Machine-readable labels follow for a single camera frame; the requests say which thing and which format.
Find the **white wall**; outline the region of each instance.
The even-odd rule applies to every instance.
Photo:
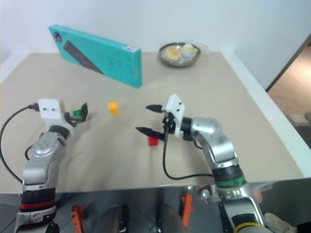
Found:
[[[2,45],[1,50],[1,58],[0,58],[0,64],[3,63],[12,53],[7,50],[7,47]]]
[[[1,53],[56,52],[53,24],[143,51],[190,41],[235,50],[266,88],[310,33],[310,15],[309,0],[1,0]]]
[[[157,51],[167,42],[235,48],[241,6],[230,0],[2,0],[1,37],[13,52],[57,51],[55,23]]]
[[[311,33],[311,1],[254,1],[252,8],[235,53],[266,89]]]

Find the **plate of food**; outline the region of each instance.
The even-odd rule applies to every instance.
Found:
[[[159,60],[173,67],[187,67],[196,62],[201,52],[191,43],[175,42],[164,45],[159,50]]]

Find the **orange cube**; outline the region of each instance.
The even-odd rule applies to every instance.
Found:
[[[117,102],[109,102],[108,108],[111,115],[117,115],[119,114],[119,108]]]

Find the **black cable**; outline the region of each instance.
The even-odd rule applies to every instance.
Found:
[[[31,147],[33,147],[33,146],[31,145],[31,146],[27,147],[27,149],[25,150],[25,158],[26,158],[27,160],[29,160],[28,151],[30,150]]]
[[[202,147],[198,146],[198,144],[196,143],[196,140],[194,140],[194,145],[195,145],[195,147],[197,147],[198,149],[203,150],[203,148],[202,148]]]
[[[199,173],[199,174],[193,174],[193,175],[181,176],[181,177],[170,176],[167,173],[166,166],[165,166],[165,156],[166,156],[166,146],[167,146],[168,135],[169,135],[169,126],[166,125],[165,129],[164,129],[163,170],[164,170],[165,175],[168,178],[170,178],[171,180],[178,181],[178,180],[184,180],[184,179],[188,179],[188,178],[192,178],[192,177],[200,177],[200,176],[210,176],[210,177],[212,177],[213,176],[212,174],[207,174],[207,173],[206,174],[205,173]]]
[[[7,165],[7,163],[6,163],[6,161],[5,161],[4,157],[3,157],[2,149],[1,149],[1,140],[2,140],[3,131],[4,131],[5,127],[6,127],[6,125],[9,123],[9,121],[10,121],[13,117],[15,117],[18,113],[20,113],[20,112],[22,112],[22,111],[24,111],[24,110],[26,110],[26,109],[28,109],[28,108],[30,108],[30,106],[27,106],[27,107],[24,107],[24,108],[22,108],[22,109],[19,109],[17,112],[15,112],[14,114],[12,114],[12,115],[6,120],[6,122],[4,123],[4,125],[2,126],[1,131],[0,131],[0,160],[2,161],[4,167],[7,169],[7,171],[8,171],[18,182],[20,182],[20,183],[23,183],[23,181],[10,169],[10,167]]]

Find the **bread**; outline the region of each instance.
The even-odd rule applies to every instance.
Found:
[[[181,58],[181,51],[175,46],[171,46],[166,49],[165,56],[167,59],[175,62]]]

